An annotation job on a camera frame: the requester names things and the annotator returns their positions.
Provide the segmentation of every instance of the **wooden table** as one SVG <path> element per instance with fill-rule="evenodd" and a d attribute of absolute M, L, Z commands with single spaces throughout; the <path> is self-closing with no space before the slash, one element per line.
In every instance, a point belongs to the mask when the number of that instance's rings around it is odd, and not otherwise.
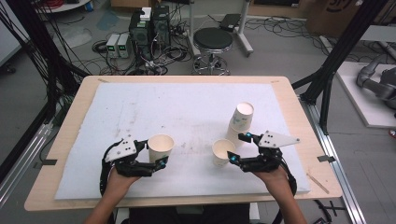
<path fill-rule="evenodd" d="M 298 101 L 294 90 L 285 77 L 86 77 L 76 95 L 64 123 L 52 145 L 48 160 L 57 160 L 56 165 L 43 166 L 25 202 L 28 211 L 93 208 L 98 200 L 54 200 L 55 193 L 64 171 L 68 153 L 72 148 L 78 130 L 85 118 L 96 89 L 103 82 L 119 83 L 263 83 L 271 84 L 276 99 L 288 125 L 290 135 L 304 139 L 295 145 L 309 180 L 311 191 L 296 195 L 296 199 L 319 199 L 341 197 L 342 191 L 329 163 L 319 162 L 324 152 L 312 130 L 310 123 Z M 122 200 L 118 207 L 188 205 L 205 203 L 250 203 L 273 201 L 274 198 L 262 194 L 227 195 L 175 198 L 134 198 Z"/>

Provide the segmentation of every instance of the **human arm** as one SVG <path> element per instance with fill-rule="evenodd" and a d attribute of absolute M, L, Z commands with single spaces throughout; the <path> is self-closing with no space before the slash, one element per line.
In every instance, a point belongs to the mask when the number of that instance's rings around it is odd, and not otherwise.
<path fill-rule="evenodd" d="M 288 175 L 283 168 L 279 167 L 270 173 L 254 172 L 253 174 L 264 182 L 268 191 L 275 198 L 285 224 L 306 223 L 304 214 L 291 193 Z"/>
<path fill-rule="evenodd" d="M 102 199 L 85 219 L 84 224 L 105 224 L 113 209 L 128 192 L 129 187 L 139 178 L 140 176 L 125 177 L 119 175 L 116 169 L 112 169 Z"/>

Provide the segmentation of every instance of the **person's left arm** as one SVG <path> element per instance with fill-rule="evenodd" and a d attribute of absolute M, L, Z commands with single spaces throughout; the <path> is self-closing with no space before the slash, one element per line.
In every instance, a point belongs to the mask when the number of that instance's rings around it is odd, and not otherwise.
<path fill-rule="evenodd" d="M 85 219 L 84 224 L 106 224 L 110 214 L 128 192 L 129 187 L 139 178 L 140 176 L 125 177 L 119 175 L 116 169 L 112 169 L 102 199 Z"/>

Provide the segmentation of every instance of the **stool seat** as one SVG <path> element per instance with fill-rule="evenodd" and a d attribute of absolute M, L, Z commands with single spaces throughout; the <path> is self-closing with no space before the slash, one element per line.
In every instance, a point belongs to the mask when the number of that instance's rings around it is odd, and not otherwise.
<path fill-rule="evenodd" d="M 225 51 L 231 47 L 233 38 L 227 31 L 208 27 L 195 32 L 193 42 L 198 49 L 205 51 Z"/>

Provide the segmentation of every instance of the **black pants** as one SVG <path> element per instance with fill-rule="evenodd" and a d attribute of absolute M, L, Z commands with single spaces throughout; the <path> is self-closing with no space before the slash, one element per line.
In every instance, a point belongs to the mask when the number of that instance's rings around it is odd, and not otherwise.
<path fill-rule="evenodd" d="M 201 215 L 181 215 L 173 206 L 131 208 L 130 224 L 249 224 L 250 203 L 204 205 Z"/>

